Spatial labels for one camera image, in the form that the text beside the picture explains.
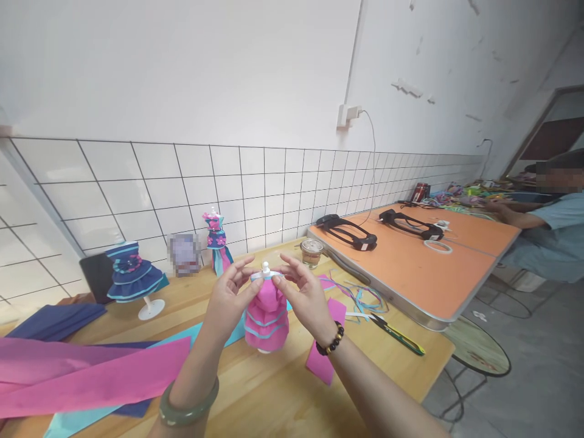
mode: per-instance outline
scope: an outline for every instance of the green bangle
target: green bangle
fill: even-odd
[[[209,410],[219,393],[219,378],[217,377],[215,378],[215,384],[213,385],[211,392],[198,406],[195,406],[188,411],[179,411],[170,404],[169,400],[170,391],[172,391],[174,384],[175,382],[173,381],[166,391],[164,391],[160,400],[160,408],[158,409],[162,424],[170,428],[185,427],[196,422]]]

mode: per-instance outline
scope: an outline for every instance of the hand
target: hand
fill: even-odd
[[[203,327],[211,328],[223,343],[241,320],[243,311],[257,295],[263,285],[263,278],[251,282],[243,291],[239,289],[247,283],[251,274],[260,272],[246,265],[254,260],[253,255],[233,263],[213,286]]]
[[[274,285],[290,301],[294,314],[316,342],[321,347],[328,347],[338,329],[330,316],[321,281],[300,260],[285,254],[280,254],[280,258],[289,266],[281,265],[273,269],[285,277],[272,277]],[[300,290],[293,288],[289,282],[294,282]]]

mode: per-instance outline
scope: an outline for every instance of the man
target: man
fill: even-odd
[[[540,191],[568,194],[547,204],[486,205],[503,222],[523,230],[501,263],[574,283],[584,276],[584,150],[538,163],[537,186]]]

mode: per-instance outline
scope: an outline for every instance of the gray floor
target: gray floor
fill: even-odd
[[[490,279],[478,297],[490,302],[499,285]],[[556,290],[548,301],[544,299]],[[473,300],[464,315],[484,328],[507,352],[512,370],[488,383],[465,402],[465,414],[452,426],[453,437],[539,438],[584,436],[584,282],[572,285],[545,283],[533,294],[513,292],[529,308],[543,304],[530,319],[516,319]],[[493,306],[513,315],[525,309],[506,296]],[[473,316],[476,310],[487,322]],[[462,365],[450,359],[447,370],[458,373]],[[482,376],[467,370],[457,386],[464,394]],[[448,377],[442,373],[424,407],[440,414],[457,400]],[[449,413],[454,418],[456,410]]]

